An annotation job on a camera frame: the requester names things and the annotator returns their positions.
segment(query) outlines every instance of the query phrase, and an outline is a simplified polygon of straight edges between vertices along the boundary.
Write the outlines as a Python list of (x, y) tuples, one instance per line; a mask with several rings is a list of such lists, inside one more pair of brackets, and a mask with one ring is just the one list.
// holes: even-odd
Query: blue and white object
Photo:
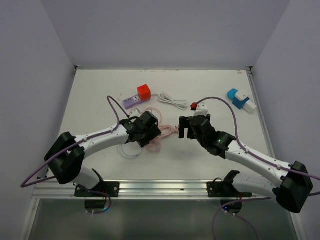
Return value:
[(227, 96), (232, 100), (233, 105), (235, 105), (238, 109), (243, 108), (249, 114), (252, 114), (257, 108), (257, 106), (250, 101), (248, 93), (244, 90), (237, 90), (233, 88), (227, 93)]

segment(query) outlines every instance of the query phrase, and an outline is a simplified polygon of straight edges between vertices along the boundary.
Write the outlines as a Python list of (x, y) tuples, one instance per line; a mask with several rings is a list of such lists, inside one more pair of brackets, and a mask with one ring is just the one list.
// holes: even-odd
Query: red cube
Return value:
[(141, 101), (146, 101), (151, 98), (151, 90), (147, 84), (139, 86), (137, 89)]

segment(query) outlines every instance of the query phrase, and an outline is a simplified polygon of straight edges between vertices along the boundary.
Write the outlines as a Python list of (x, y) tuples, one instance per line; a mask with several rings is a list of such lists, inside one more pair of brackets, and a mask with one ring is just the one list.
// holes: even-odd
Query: red button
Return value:
[(197, 109), (197, 107), (198, 107), (198, 104), (196, 102), (191, 104), (191, 110), (192, 111), (195, 111)]

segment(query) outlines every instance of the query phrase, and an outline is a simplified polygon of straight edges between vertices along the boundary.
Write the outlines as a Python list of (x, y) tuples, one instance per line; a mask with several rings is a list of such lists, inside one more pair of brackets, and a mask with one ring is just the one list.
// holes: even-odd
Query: purple power strip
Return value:
[(135, 95), (135, 96), (132, 96), (132, 97), (129, 97), (129, 98), (123, 100), (123, 106), (125, 109), (128, 110), (128, 109), (133, 108), (135, 105), (148, 102), (149, 100), (150, 100), (150, 98), (148, 100), (141, 101), (139, 95)]

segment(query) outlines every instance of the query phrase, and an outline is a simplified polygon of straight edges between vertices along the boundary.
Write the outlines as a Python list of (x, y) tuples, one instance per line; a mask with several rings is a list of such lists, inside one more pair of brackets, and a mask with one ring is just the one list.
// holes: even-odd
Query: metal frame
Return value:
[[(264, 138), (266, 141), (269, 155), (272, 158), (276, 158), (275, 151), (272, 146), (271, 138), (270, 138), (269, 131), (267, 128), (266, 120), (264, 117), (264, 113), (262, 111), (260, 100), (258, 98), (258, 93), (257, 93), (257, 89), (255, 86), (255, 82), (254, 82), (254, 78), (253, 78), (251, 69), (246, 69), (246, 74), (248, 76), (250, 87), (252, 89), (253, 99), (255, 101), (255, 104), (258, 106), (257, 111), (258, 111), (259, 119), (260, 119), (262, 130), (263, 130), (263, 135), (264, 135)], [(293, 223), (295, 233), (296, 233), (298, 240), (307, 240), (308, 238), (307, 238), (306, 232), (304, 230), (300, 215), (293, 213), (293, 212), (290, 212), (290, 215), (291, 215), (292, 223)]]
[[(264, 118), (261, 104), (258, 98), (254, 79), (251, 69), (245, 68), (249, 80), (250, 87), (253, 93), (253, 99), (258, 106), (257, 111), (259, 120), (264, 133), (264, 138), (267, 144), (269, 156), (275, 157), (275, 152), (272, 147), (268, 128)], [(207, 182), (211, 180), (116, 180), (120, 182), (119, 200), (212, 200), (230, 198), (209, 198), (207, 192)], [(50, 180), (37, 184), (33, 190), (31, 204), (27, 212), (24, 225), (21, 231), (20, 240), (29, 239), (31, 229), (36, 217), (40, 199), (75, 199), (75, 186), (73, 184), (60, 185), (56, 180)], [(306, 240), (306, 234), (302, 226), (300, 216), (291, 213), (292, 222), (299, 240)]]

